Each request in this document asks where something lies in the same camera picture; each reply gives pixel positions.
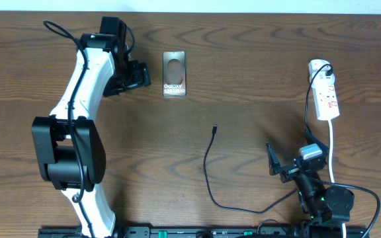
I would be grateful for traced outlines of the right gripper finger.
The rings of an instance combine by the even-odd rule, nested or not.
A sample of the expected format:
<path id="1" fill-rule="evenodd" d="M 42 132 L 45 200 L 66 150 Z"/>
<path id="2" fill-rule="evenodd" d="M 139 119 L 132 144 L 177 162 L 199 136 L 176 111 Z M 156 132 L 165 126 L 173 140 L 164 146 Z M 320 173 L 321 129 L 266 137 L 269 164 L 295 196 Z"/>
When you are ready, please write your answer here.
<path id="1" fill-rule="evenodd" d="M 277 175 L 281 168 L 280 161 L 278 160 L 273 147 L 269 142 L 266 143 L 268 162 L 269 162 L 269 174 L 271 176 Z"/>
<path id="2" fill-rule="evenodd" d="M 329 151 L 328 146 L 318 140 L 308 129 L 305 129 L 303 133 L 308 145 L 315 143 L 323 152 Z"/>

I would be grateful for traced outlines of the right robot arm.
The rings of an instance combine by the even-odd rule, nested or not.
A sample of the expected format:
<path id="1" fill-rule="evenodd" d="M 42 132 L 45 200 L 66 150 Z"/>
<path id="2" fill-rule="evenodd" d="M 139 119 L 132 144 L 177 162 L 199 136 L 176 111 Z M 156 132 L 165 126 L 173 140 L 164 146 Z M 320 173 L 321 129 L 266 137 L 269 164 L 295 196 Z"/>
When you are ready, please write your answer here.
<path id="1" fill-rule="evenodd" d="M 327 165 L 329 148 L 304 130 L 307 146 L 301 147 L 293 164 L 282 166 L 270 143 L 266 143 L 269 157 L 269 174 L 279 175 L 281 182 L 293 181 L 299 193 L 303 211 L 310 221 L 301 223 L 301 237 L 340 237 L 342 225 L 350 220 L 355 195 L 349 189 L 331 185 L 324 187 L 318 171 Z"/>

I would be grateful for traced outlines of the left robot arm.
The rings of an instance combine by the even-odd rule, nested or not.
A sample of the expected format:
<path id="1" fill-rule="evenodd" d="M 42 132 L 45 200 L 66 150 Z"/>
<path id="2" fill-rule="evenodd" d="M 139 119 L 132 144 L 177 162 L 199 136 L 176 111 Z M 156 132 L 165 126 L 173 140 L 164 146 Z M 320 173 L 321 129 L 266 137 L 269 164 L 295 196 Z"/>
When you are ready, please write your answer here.
<path id="1" fill-rule="evenodd" d="M 128 59 L 124 39 L 124 34 L 83 34 L 62 99 L 48 117 L 32 123 L 41 177 L 73 205 L 79 237 L 112 237 L 116 226 L 102 185 L 106 153 L 95 125 L 101 99 L 151 83 L 147 65 Z"/>

